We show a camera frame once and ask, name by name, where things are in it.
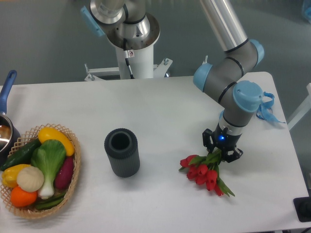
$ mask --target bok choy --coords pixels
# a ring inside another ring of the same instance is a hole
[[[48,199],[54,194],[53,182],[64,163],[66,150],[58,140],[47,140],[33,153],[32,166],[39,168],[44,175],[44,183],[38,190],[38,196]]]

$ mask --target black cable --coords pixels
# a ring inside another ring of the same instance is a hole
[[[125,38],[123,39],[123,51],[126,51],[126,39]],[[125,58],[125,63],[126,63],[128,70],[130,72],[131,79],[135,79],[133,72],[132,72],[132,69],[131,69],[131,66],[130,66],[130,61],[128,60],[128,58]]]
[[[311,230],[311,227],[304,229],[301,233],[307,233],[309,230]]]

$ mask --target orange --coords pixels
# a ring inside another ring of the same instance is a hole
[[[15,207],[24,207],[35,202],[37,199],[37,191],[29,193],[17,186],[11,192],[11,203]]]

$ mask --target gray floor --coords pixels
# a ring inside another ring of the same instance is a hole
[[[224,58],[197,0],[146,0],[161,26],[155,63],[173,60],[172,76],[193,75],[205,55]],[[96,38],[80,18],[84,0],[0,1],[0,84],[11,69],[16,84],[79,82],[89,68],[116,67],[106,38]],[[254,71],[272,74],[285,117],[307,96],[311,83],[311,24],[302,0],[232,0],[249,38],[260,41],[265,58]],[[311,112],[292,131],[303,173],[311,171]]]

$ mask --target wicker basket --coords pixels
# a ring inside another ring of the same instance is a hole
[[[36,210],[32,205],[24,207],[24,208],[16,208],[12,205],[10,202],[10,197],[11,197],[11,188],[5,187],[2,184],[0,185],[0,194],[1,198],[3,199],[3,202],[5,203],[5,207],[14,215],[20,216],[22,218],[26,219],[38,219],[38,218],[43,218],[50,216],[54,213],[56,213],[58,210],[60,210],[70,199],[74,188],[76,187],[77,181],[78,181],[78,176],[79,176],[79,171],[80,171],[80,166],[81,166],[81,149],[80,149],[80,144],[78,139],[76,138],[75,134],[70,130],[67,129],[64,126],[61,125],[54,125],[54,124],[47,124],[47,125],[41,125],[41,126],[36,126],[35,128],[31,128],[30,131],[27,131],[25,134],[23,134],[20,138],[18,138],[17,142],[14,144],[12,147],[9,156],[12,155],[16,150],[18,150],[21,146],[25,145],[27,142],[30,142],[34,139],[37,138],[38,132],[44,128],[44,127],[53,127],[60,132],[62,132],[64,135],[66,135],[67,138],[73,143],[74,148],[75,148],[75,154],[74,154],[74,170],[73,170],[73,176],[71,183],[66,190],[66,194],[64,196],[64,200],[59,203],[57,206],[49,209],[49,210],[42,210],[38,211]],[[55,194],[64,192],[63,190],[57,190],[55,189]]]

